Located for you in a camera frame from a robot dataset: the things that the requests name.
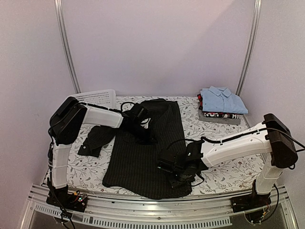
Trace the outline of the black pinstriped long sleeve shirt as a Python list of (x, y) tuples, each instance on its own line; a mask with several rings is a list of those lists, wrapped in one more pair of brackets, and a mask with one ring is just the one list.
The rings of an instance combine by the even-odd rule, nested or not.
[(88, 133), (78, 155), (97, 159), (101, 149), (113, 140), (110, 162), (102, 179), (103, 186), (122, 187), (150, 199), (189, 195), (192, 192), (190, 185), (172, 188), (166, 173), (157, 167), (157, 159), (166, 147), (169, 146), (174, 153), (186, 151), (178, 103), (155, 99), (144, 101), (141, 105), (148, 110), (148, 128), (156, 143), (142, 144), (125, 130), (95, 126)]

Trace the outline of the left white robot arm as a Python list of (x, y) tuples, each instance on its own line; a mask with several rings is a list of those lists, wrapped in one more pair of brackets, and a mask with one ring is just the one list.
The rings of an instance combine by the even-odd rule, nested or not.
[(114, 129), (123, 129), (143, 144), (154, 144), (156, 139), (142, 122), (147, 119), (148, 111), (140, 104), (134, 104), (130, 110), (121, 111), (95, 104), (80, 102), (68, 97), (50, 118), (48, 129), (51, 137), (49, 149), (50, 177), (48, 186), (55, 190), (52, 199), (60, 207), (67, 207), (71, 197), (62, 190), (67, 186), (68, 157), (72, 144), (77, 139), (83, 124), (101, 125)]

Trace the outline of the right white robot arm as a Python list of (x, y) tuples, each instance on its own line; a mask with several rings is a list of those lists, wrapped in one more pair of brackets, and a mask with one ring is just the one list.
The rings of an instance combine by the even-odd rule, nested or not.
[(298, 161), (295, 145), (304, 145), (291, 136), (291, 132), (274, 114), (264, 115), (264, 120), (238, 134), (211, 140), (202, 136), (199, 140), (188, 140), (186, 150), (174, 152), (173, 146), (186, 142), (175, 140), (163, 149), (158, 157), (158, 168), (168, 173), (172, 188), (193, 180), (201, 171), (222, 162), (266, 154), (267, 161), (254, 181), (254, 191), (246, 198), (250, 208), (264, 202), (276, 180), (286, 168), (294, 167)]

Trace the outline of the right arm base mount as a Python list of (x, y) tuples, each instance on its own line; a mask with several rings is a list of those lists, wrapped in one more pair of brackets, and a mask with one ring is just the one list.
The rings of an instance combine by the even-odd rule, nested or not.
[(247, 195), (237, 196), (230, 199), (234, 213), (260, 208), (271, 204), (270, 193), (259, 195), (252, 192)]

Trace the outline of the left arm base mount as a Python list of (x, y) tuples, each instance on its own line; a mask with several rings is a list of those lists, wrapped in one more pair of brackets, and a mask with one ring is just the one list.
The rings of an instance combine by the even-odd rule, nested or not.
[(85, 212), (87, 207), (88, 195), (75, 191), (68, 192), (68, 187), (54, 189), (49, 187), (49, 194), (46, 203), (57, 206), (66, 210), (73, 210), (77, 212)]

